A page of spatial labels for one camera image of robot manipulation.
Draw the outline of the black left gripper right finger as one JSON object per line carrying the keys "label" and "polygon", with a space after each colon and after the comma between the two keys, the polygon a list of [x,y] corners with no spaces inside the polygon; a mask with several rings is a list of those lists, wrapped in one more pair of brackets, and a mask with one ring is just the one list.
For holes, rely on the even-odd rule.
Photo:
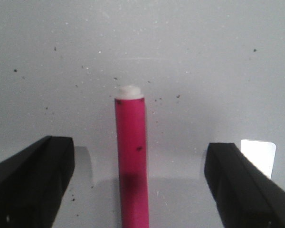
{"label": "black left gripper right finger", "polygon": [[234,143],[208,145],[204,174],[226,228],[285,228],[285,191]]}

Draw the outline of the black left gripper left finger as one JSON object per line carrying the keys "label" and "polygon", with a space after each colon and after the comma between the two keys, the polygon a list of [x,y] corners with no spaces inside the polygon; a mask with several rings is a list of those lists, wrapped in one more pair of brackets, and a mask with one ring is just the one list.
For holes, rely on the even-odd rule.
{"label": "black left gripper left finger", "polygon": [[75,169],[71,137],[45,136],[0,162],[0,228],[50,228]]}

